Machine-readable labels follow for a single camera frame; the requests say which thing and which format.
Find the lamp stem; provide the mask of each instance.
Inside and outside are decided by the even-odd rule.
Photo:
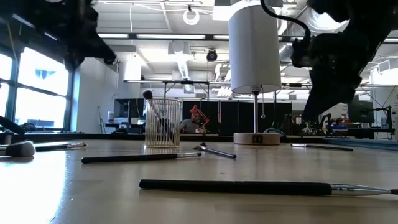
[[[258,92],[254,92],[253,95],[254,95],[254,105],[253,105],[253,108],[254,108],[254,133],[258,133],[259,132],[259,127],[258,127],[257,119],[259,117],[259,115],[258,115],[258,113],[259,113],[259,110],[258,110],[258,106],[259,106],[258,96],[259,96],[259,93]]]

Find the paintbrush bristles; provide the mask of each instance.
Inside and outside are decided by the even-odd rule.
[[[391,194],[398,195],[398,189],[391,189],[390,191],[391,191]]]

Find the lamp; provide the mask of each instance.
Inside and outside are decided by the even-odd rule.
[[[232,92],[254,95],[254,131],[234,133],[234,143],[280,144],[279,134],[258,133],[257,123],[258,94],[281,86],[277,21],[261,6],[248,6],[235,12],[228,26]]]

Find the clear cylindrical cup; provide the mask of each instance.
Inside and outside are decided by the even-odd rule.
[[[145,146],[180,147],[182,102],[170,99],[146,100]]]

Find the computer monitor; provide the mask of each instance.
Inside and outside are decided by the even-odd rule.
[[[116,118],[141,118],[143,113],[143,107],[144,99],[115,99],[114,116]]]
[[[359,96],[355,96],[348,104],[348,119],[353,123],[374,123],[373,103],[360,101]]]

